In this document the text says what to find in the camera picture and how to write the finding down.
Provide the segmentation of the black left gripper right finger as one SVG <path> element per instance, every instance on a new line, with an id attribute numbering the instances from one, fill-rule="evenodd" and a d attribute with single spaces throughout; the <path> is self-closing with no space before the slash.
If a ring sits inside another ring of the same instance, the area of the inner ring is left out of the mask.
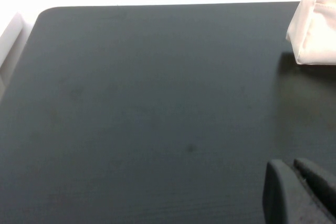
<path id="1" fill-rule="evenodd" d="M 335 175 L 306 158 L 294 159 L 293 166 L 319 208 L 335 219 Z"/>

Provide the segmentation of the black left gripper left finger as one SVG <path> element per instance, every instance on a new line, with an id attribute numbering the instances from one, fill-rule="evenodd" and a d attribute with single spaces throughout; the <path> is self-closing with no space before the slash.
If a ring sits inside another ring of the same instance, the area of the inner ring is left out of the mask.
<path id="1" fill-rule="evenodd" d="M 280 159 L 267 163 L 262 203 L 265 223 L 330 223 L 293 164 Z"/>

